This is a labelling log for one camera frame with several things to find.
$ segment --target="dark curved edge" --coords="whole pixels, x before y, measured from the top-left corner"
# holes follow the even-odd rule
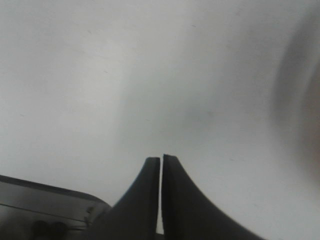
[[[262,240],[212,204],[175,156],[163,157],[161,201],[165,240]]]
[[[134,183],[106,214],[83,233],[82,240],[155,240],[160,159],[148,158]]]
[[[69,190],[66,188],[61,188],[56,186],[45,185],[45,184],[37,183],[33,181],[26,181],[26,180],[14,178],[14,177],[0,175],[0,182],[107,204],[105,201],[101,200],[100,198],[84,192]]]

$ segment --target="white surface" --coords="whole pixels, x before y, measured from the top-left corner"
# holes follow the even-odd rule
[[[316,3],[0,0],[0,174],[113,205],[174,154],[260,236],[318,239]]]

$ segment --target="white wall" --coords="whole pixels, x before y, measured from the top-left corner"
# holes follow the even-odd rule
[[[318,239],[316,3],[0,0],[0,174],[113,205],[169,153],[250,230]]]

